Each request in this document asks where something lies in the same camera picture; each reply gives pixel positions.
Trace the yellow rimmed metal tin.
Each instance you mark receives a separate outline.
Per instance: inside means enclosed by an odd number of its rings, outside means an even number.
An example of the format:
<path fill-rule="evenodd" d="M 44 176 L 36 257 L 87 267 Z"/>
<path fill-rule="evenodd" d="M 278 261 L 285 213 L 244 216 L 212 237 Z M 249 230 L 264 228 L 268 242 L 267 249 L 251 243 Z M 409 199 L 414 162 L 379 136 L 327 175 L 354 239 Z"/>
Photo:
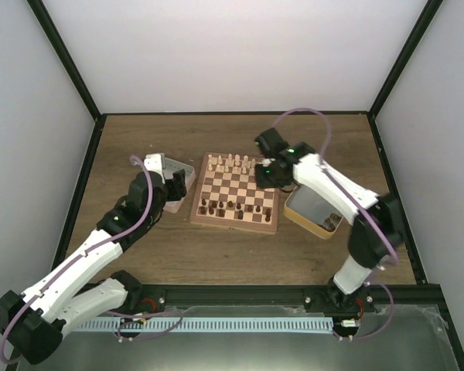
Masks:
<path fill-rule="evenodd" d="M 327 216 L 335 213 L 340 215 L 343 220 L 342 214 L 334 206 L 324 200 L 321 195 L 303 185 L 292 190 L 284 203 L 283 213 L 293 223 L 322 240 L 330 239 L 336 232 L 330 233 L 321 226 Z"/>

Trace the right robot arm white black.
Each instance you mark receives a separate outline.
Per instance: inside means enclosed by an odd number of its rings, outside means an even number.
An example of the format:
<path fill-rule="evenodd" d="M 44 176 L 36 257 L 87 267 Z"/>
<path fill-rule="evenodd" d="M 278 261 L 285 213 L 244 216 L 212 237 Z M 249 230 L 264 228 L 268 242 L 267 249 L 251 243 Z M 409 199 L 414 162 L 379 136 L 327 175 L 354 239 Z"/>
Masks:
<path fill-rule="evenodd" d="M 319 195 L 352 226 L 348 258 L 327 284 L 330 306 L 346 311 L 384 261 L 398 262 L 404 224 L 397 198 L 356 184 L 325 162 L 321 152 L 305 142 L 290 145 L 275 128 L 263 131 L 254 142 L 264 156 L 255 166 L 258 187 L 280 189 L 296 183 Z"/>

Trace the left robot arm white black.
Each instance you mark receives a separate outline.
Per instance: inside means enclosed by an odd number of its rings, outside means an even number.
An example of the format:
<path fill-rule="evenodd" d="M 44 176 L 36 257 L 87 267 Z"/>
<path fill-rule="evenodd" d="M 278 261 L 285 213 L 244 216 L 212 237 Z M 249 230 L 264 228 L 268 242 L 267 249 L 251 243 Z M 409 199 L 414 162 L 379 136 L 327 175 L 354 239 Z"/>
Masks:
<path fill-rule="evenodd" d="M 184 170 L 170 179 L 153 171 L 138 173 L 128 194 L 72 256 L 22 293 L 2 295 L 1 342 L 10 342 L 22 359 L 35 365 L 49 358 L 76 327 L 103 313 L 140 319 L 136 310 L 142 305 L 142 284 L 127 271 L 115 272 L 90 290 L 81 289 L 153 228 L 167 202 L 186 193 Z"/>

